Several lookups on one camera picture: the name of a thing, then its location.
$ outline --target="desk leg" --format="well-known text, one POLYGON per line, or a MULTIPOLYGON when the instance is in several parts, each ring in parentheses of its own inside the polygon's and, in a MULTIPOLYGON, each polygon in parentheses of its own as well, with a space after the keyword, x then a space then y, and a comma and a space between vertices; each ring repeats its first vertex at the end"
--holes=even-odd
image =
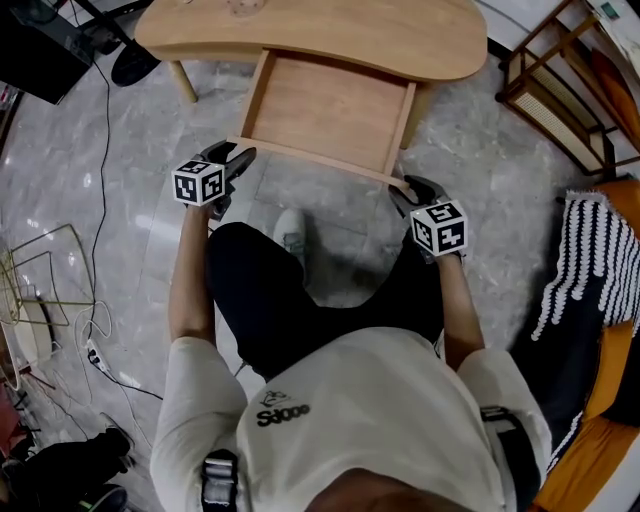
POLYGON ((407 119, 407 126, 400 142, 400 149, 407 149, 411 145, 411 140, 418 129, 420 120, 424 117, 431 104, 435 91, 435 84, 422 82, 417 85, 413 105, 411 105, 411 111, 409 112, 409 119, 407 119))
POLYGON ((171 68, 173 76, 178 83, 178 88, 182 91, 182 94, 184 94, 187 101, 189 103, 195 103, 198 101, 198 96, 196 96, 196 92, 193 90, 193 86, 191 85, 191 82, 189 82, 189 77, 184 72, 184 68, 182 67, 182 64, 180 64, 180 61, 169 61, 169 67, 171 68))

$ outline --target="black and white striped blanket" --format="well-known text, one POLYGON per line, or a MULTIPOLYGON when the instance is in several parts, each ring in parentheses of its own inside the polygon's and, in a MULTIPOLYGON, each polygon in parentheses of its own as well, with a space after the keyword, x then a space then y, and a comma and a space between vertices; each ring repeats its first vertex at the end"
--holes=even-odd
MULTIPOLYGON (((633 229, 603 193, 569 192, 555 278, 512 350, 553 434, 550 470, 580 426, 603 328, 633 319, 632 351, 640 343, 639 288, 640 242, 633 229)), ((609 419, 640 423, 637 402, 609 411, 613 407, 609 419)))

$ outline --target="white t-shirt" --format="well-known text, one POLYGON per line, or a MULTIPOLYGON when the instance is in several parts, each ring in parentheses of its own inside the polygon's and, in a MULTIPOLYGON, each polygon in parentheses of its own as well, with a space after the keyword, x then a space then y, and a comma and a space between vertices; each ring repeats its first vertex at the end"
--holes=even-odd
POLYGON ((201 511, 201 469, 239 456, 254 512, 302 512, 337 477, 363 468, 471 510, 504 510, 480 407, 515 412, 544 475, 551 435, 504 351, 471 354, 457 374, 418 334, 370 328, 338 338, 271 380, 247 405, 210 343, 173 343, 151 459, 168 512, 201 511))

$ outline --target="marble floor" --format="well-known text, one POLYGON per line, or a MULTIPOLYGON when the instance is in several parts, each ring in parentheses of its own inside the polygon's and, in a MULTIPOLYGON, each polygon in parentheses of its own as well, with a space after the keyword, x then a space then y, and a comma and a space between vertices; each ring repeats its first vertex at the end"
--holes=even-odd
MULTIPOLYGON (((113 58, 102 58, 100 66, 110 70, 113 58)), ((168 172, 234 129, 253 72, 252 65, 217 62, 187 62, 185 68, 200 97, 195 105, 182 101, 164 64, 134 86, 111 88, 104 170, 108 213, 95 253, 96 294, 108 304, 113 333, 104 339, 94 330, 94 338, 123 382, 159 394, 169 349, 168 289, 184 215, 171 197, 168 172)), ((440 182, 467 210, 466 272, 487 342, 506 347, 543 268, 558 214, 555 197, 566 187, 591 182, 553 144, 494 101, 500 82, 491 57, 474 77, 442 86, 411 148, 401 152, 396 172, 440 182)), ((0 236, 11 246, 72 223, 90 251, 101 216, 105 101, 106 87, 95 69, 58 106, 24 98, 0 163, 0 236)), ((225 222, 247 222, 269 234, 283 208, 306 213, 309 290, 321 304, 346 307, 364 301, 399 251, 404 224, 386 190, 373 181, 263 151, 236 186, 225 222)), ((52 252, 59 291, 65 298, 86 299, 88 281, 72 237, 61 232, 39 244, 52 252)), ((22 273, 45 296, 50 292, 42 269, 25 267, 22 273)), ((67 308, 66 314, 73 321, 79 310, 67 308)), ((83 340, 84 318, 77 329, 83 340)), ((106 328, 107 320, 100 308, 96 321, 106 328)), ((235 340, 218 320, 218 344, 235 370, 240 365, 235 340)), ((57 328, 56 339, 61 350, 39 369, 58 388, 51 397, 89 436, 101 430, 100 411, 134 435, 138 465, 117 481, 137 508, 159 511, 145 437, 153 442, 160 402, 126 392, 143 433, 138 431, 118 386, 89 367, 87 387, 73 330, 57 328)), ((250 396, 262 384, 249 369, 239 379, 250 396)), ((24 386, 43 444, 83 439, 78 425, 41 388, 29 379, 24 386)))

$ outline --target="shoulder strap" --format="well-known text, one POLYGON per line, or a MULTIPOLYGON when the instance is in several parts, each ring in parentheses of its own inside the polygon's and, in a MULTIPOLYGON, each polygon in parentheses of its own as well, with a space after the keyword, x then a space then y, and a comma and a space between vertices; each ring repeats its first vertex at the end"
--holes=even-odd
POLYGON ((513 478, 516 509, 524 512, 533 503, 541 484, 540 471, 527 431, 520 420, 504 407, 483 407, 480 414, 502 445, 513 478))
POLYGON ((202 509, 204 512, 237 512, 238 457, 229 450, 216 450, 202 464, 202 509))

